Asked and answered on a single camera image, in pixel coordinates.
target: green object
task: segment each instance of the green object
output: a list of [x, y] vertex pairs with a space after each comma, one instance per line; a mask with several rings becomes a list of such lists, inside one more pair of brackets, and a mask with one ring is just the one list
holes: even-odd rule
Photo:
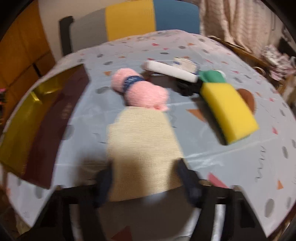
[[224, 79], [223, 75], [216, 70], [207, 70], [207, 71], [199, 71], [198, 72], [199, 79], [201, 79], [203, 82], [208, 83], [226, 83], [226, 80]]

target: blue panel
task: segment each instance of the blue panel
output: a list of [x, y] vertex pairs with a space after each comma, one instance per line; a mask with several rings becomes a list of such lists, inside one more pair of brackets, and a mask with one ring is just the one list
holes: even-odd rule
[[154, 0], [156, 30], [180, 29], [200, 33], [198, 6], [175, 0]]

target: brown oval object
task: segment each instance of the brown oval object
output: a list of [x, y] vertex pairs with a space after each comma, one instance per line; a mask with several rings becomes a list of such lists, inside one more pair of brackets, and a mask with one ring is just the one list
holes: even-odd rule
[[243, 98], [243, 100], [246, 102], [252, 113], [255, 112], [255, 100], [252, 93], [246, 89], [237, 89], [237, 92], [240, 94], [240, 96]]

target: dark blue yarn label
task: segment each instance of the dark blue yarn label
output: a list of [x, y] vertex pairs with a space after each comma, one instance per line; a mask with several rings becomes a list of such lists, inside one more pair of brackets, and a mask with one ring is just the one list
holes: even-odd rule
[[144, 78], [140, 76], [130, 76], [124, 81], [123, 92], [125, 93], [134, 83], [138, 81], [145, 81]]

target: gray panel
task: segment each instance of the gray panel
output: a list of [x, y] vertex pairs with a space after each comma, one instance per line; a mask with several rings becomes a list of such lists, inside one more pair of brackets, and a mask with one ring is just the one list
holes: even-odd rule
[[107, 42], [105, 8], [75, 20], [70, 25], [70, 39], [73, 52]]

